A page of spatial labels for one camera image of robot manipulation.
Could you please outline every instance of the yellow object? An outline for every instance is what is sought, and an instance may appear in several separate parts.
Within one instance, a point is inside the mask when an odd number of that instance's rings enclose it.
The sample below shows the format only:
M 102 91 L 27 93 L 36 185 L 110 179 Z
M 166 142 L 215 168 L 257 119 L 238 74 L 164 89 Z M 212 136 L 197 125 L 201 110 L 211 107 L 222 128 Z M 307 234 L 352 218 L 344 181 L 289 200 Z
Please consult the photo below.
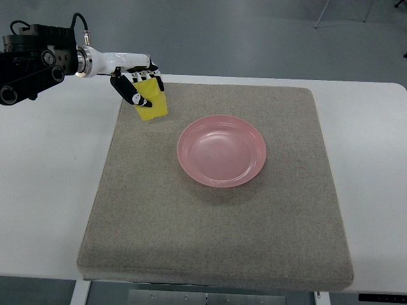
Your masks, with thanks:
M 168 114 L 167 99 L 164 92 L 160 91 L 156 78 L 150 78 L 133 85 L 142 97 L 153 103 L 151 108 L 134 105 L 143 121 Z

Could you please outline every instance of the gray felt mat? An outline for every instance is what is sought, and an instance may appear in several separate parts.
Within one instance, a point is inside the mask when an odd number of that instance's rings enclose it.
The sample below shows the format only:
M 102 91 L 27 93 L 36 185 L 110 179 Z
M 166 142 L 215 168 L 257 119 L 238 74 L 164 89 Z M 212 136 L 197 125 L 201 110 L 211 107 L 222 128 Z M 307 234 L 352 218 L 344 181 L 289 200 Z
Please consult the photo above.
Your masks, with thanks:
M 304 88 L 166 84 L 169 114 L 123 103 L 79 253 L 86 279 L 268 290 L 341 290 L 353 270 L 312 94 Z M 229 114 L 262 134 L 250 182 L 217 189 L 177 160 L 194 120 Z

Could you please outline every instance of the robotic arm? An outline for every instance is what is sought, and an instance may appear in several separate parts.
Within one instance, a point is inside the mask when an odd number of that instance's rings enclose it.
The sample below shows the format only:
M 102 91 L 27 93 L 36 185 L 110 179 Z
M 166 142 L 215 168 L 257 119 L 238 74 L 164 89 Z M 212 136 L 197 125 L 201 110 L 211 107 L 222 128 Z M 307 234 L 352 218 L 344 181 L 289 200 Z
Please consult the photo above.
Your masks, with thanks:
M 85 26 L 85 45 L 76 46 L 74 24 L 80 17 Z M 19 34 L 13 25 L 22 23 Z M 3 37 L 4 53 L 0 53 L 0 104 L 14 105 L 27 98 L 35 100 L 39 92 L 63 82 L 65 75 L 91 78 L 108 75 L 116 91 L 132 105 L 152 107 L 122 70 L 132 74 L 133 81 L 156 78 L 161 91 L 164 86 L 158 67 L 145 54 L 101 53 L 92 48 L 85 19 L 76 13 L 70 28 L 29 25 L 12 22 L 13 35 Z

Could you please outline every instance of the white table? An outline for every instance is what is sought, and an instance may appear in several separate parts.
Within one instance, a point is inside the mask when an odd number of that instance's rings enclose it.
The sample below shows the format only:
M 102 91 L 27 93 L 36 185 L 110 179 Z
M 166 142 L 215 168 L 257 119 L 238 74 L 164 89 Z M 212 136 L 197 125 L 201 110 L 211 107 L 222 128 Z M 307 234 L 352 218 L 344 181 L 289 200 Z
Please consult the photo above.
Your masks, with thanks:
M 407 293 L 402 86 L 175 75 L 163 80 L 309 88 L 354 265 L 354 283 L 345 291 Z M 108 77 L 71 76 L 37 101 L 0 108 L 0 275 L 81 279 L 76 258 L 120 104 Z

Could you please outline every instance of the pink plate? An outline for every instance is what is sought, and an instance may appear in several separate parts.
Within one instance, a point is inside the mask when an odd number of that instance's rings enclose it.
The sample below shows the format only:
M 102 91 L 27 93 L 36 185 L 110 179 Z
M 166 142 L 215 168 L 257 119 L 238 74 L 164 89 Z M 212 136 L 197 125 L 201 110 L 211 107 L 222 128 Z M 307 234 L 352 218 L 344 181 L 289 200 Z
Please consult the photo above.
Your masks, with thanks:
M 248 122 L 234 116 L 207 116 L 188 126 L 178 140 L 184 171 L 213 187 L 239 186 L 256 176 L 266 160 L 266 144 Z

